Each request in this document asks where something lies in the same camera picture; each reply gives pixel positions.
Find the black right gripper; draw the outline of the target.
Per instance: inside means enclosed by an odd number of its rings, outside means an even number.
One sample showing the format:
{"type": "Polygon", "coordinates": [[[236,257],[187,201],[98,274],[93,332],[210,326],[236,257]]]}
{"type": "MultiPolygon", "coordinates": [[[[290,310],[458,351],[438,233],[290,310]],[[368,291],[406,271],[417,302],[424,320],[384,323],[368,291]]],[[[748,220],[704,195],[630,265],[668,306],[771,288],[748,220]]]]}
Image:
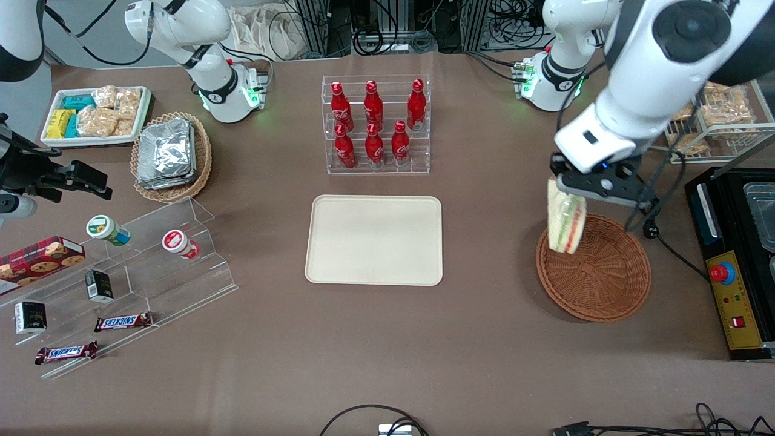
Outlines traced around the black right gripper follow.
{"type": "Polygon", "coordinates": [[[15,133],[7,124],[8,115],[1,115],[2,127],[2,190],[12,194],[37,196],[47,201],[62,201],[62,191],[83,191],[101,199],[111,200],[107,174],[79,160],[70,162],[67,182],[62,165],[53,162],[62,151],[56,147],[37,147],[32,141],[15,133]]]}

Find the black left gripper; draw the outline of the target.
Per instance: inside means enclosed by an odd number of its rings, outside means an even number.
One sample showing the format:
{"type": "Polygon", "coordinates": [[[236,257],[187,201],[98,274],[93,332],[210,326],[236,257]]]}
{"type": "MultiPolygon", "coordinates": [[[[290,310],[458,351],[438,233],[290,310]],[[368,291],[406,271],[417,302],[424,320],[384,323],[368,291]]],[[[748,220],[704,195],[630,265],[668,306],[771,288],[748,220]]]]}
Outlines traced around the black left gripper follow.
{"type": "Polygon", "coordinates": [[[584,190],[571,184],[599,184],[608,179],[613,184],[629,182],[636,179],[642,162],[641,156],[628,157],[619,161],[612,158],[592,166],[589,172],[583,172],[570,162],[562,153],[553,153],[550,157],[550,179],[556,181],[558,190],[567,195],[587,197],[584,190]]]}

